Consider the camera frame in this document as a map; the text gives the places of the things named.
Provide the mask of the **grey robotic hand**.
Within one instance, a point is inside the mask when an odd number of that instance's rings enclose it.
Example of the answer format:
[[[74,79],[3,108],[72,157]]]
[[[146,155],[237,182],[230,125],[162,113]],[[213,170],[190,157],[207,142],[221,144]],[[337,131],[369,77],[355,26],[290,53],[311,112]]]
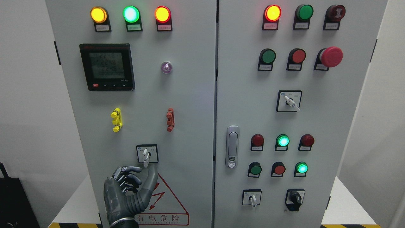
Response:
[[[156,165],[150,165],[145,183],[133,174],[141,171],[142,168],[135,166],[118,167],[112,177],[104,182],[104,201],[110,225],[118,219],[135,218],[149,205],[158,170]]]

